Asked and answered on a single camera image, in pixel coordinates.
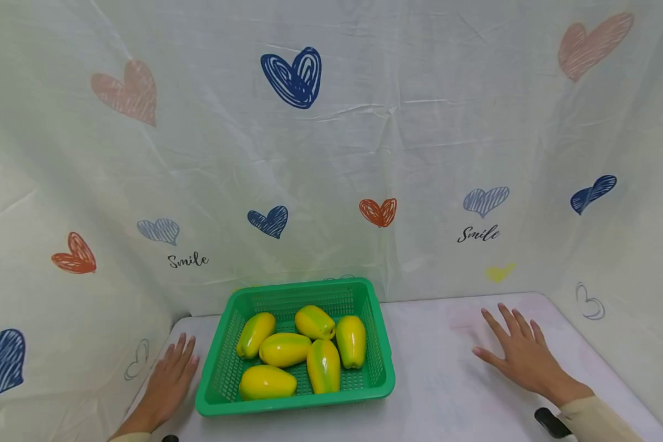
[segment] hand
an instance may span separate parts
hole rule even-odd
[[[514,309],[512,315],[503,304],[498,304],[498,310],[505,319],[509,334],[485,308],[481,309],[481,314],[498,338],[505,359],[479,347],[472,349],[472,353],[498,368],[517,385],[545,397],[558,408],[573,400],[594,395],[591,388],[570,377],[560,367],[550,353],[537,322],[531,320],[528,326],[521,312]]]
[[[111,439],[123,434],[152,433],[172,417],[187,395],[198,366],[198,357],[192,358],[196,338],[192,336],[184,348],[186,341],[187,334],[183,333],[179,335],[177,346],[169,345],[165,357],[156,364],[150,376],[140,404]]]

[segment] beige sleeve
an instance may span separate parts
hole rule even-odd
[[[643,442],[624,419],[596,396],[561,406],[558,419],[579,442]]]
[[[147,442],[150,440],[150,433],[130,433],[118,436],[110,442]]]

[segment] green plastic basket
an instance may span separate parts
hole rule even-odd
[[[333,320],[345,315],[361,318],[366,328],[366,361],[360,370],[341,369],[341,390],[314,395],[307,366],[299,363],[286,371],[297,378],[297,394],[282,399],[242,401],[238,392],[241,376],[260,359],[244,361],[236,354],[236,344],[245,322],[256,313],[270,312],[276,318],[276,332],[296,332],[295,313],[312,304]],[[275,409],[348,404],[391,394],[395,370],[390,344],[373,284],[365,278],[336,279],[299,284],[251,287],[235,292],[216,329],[209,356],[204,363],[196,392],[196,410],[202,416],[259,413]]]

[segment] orange heart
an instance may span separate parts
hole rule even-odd
[[[634,15],[629,13],[612,15],[589,35],[582,23],[570,25],[558,51],[560,68],[570,80],[576,82],[589,68],[619,46],[632,25]]]
[[[157,88],[150,68],[140,60],[125,65],[125,84],[106,74],[91,76],[91,89],[114,111],[155,126]]]
[[[373,200],[361,200],[359,210],[364,218],[378,227],[388,227],[395,218],[395,210],[398,206],[398,200],[391,198],[383,201],[382,206]]]
[[[68,250],[71,253],[52,255],[52,262],[58,268],[76,274],[96,273],[96,258],[80,234],[68,234]]]

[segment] yellow papaya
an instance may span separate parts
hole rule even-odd
[[[275,332],[275,317],[270,313],[258,313],[251,317],[243,326],[236,354],[243,359],[253,359],[258,355],[258,350],[263,341]]]
[[[361,368],[366,359],[366,329],[358,316],[344,316],[336,324],[336,344],[344,368]]]
[[[307,354],[307,374],[316,395],[339,391],[341,385],[341,362],[339,352],[332,341],[318,339],[312,343]]]
[[[333,319],[317,306],[305,306],[295,313],[297,330],[311,340],[332,339],[336,333]]]
[[[241,376],[238,391],[243,400],[276,399],[295,395],[297,379],[290,373],[270,365],[248,368]]]
[[[312,341],[297,333],[276,333],[260,345],[258,354],[268,365],[285,368],[307,359]]]

